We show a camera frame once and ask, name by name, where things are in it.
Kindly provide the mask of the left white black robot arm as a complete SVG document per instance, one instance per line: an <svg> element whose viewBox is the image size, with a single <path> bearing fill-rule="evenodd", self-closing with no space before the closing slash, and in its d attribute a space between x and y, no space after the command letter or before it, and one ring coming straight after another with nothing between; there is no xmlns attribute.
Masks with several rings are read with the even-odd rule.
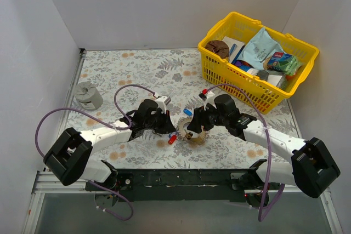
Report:
<svg viewBox="0 0 351 234"><path fill-rule="evenodd" d="M128 113L131 124L123 117L109 127L81 132L67 128L43 157L44 164L65 186L82 179L95 181L103 189L111 190L117 183L117 170L107 161L93 160L90 155L111 145L139 138L146 130L161 135L175 132L167 110L170 101L167 96L145 99L137 110Z"/></svg>

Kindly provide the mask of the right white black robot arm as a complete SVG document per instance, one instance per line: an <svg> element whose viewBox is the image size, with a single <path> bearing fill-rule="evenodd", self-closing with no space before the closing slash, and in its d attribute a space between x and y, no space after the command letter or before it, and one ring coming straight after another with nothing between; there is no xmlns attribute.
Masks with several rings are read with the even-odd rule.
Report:
<svg viewBox="0 0 351 234"><path fill-rule="evenodd" d="M205 97L205 105L195 108L189 124L181 125L187 140L199 138L215 126L224 127L233 136L271 150L285 160L275 163L260 159L236 184L260 189L267 182L297 186L312 198L319 197L341 174L324 142L304 140L269 128L254 116L241 113L229 95Z"/></svg>

